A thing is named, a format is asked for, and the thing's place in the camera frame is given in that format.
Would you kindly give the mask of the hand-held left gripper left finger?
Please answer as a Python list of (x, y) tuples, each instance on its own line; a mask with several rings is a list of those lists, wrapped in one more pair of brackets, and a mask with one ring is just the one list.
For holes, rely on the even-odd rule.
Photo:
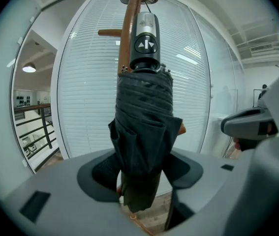
[(49, 166), (13, 190), (3, 201), (10, 219), (28, 236), (143, 236), (122, 211), (115, 192), (99, 202), (79, 186), (79, 169), (110, 156), (112, 149), (87, 153)]

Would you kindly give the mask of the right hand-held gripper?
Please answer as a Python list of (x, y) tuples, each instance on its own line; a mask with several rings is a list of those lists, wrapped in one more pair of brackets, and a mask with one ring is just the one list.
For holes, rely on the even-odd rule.
[(261, 107), (241, 110), (221, 122), (222, 133), (252, 148), (248, 178), (235, 211), (248, 236), (279, 236), (279, 78)]

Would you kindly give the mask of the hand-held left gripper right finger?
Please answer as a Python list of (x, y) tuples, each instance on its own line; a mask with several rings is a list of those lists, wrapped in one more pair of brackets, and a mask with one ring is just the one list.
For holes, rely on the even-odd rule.
[(199, 153), (176, 152), (186, 162), (203, 168), (202, 177), (190, 188), (177, 190), (180, 204), (192, 216), (166, 231), (166, 236), (246, 236), (241, 212), (235, 211), (248, 178), (250, 153), (239, 159), (218, 158)]

